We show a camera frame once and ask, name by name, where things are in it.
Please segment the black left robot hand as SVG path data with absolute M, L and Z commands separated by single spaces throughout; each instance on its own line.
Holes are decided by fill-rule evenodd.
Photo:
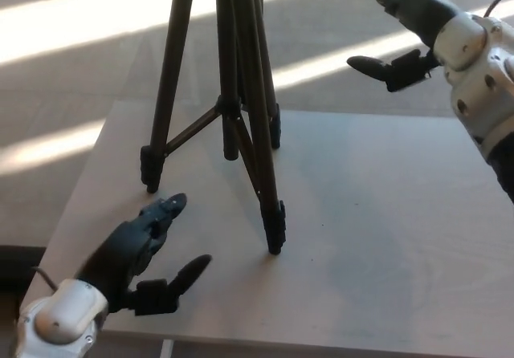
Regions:
M 173 220 L 185 209 L 184 193 L 158 199 L 140 210 L 132 221 L 122 222 L 88 257 L 75 277 L 99 290 L 108 302 L 108 311 L 128 309 L 136 316 L 174 313 L 179 299 L 197 281 L 212 260 L 200 255 L 187 263 L 171 281 L 140 281 L 153 256 L 164 246 Z

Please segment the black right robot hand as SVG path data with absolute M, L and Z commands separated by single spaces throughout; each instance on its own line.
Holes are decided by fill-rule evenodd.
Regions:
M 419 49 L 414 49 L 390 63 L 359 55 L 348 58 L 347 64 L 352 69 L 385 83 L 389 92 L 399 92 L 430 78 L 430 71 L 440 66 L 434 56 L 435 40 L 442 28 L 460 12 L 460 9 L 449 0 L 376 2 L 408 31 L 417 35 L 429 51 L 422 56 Z

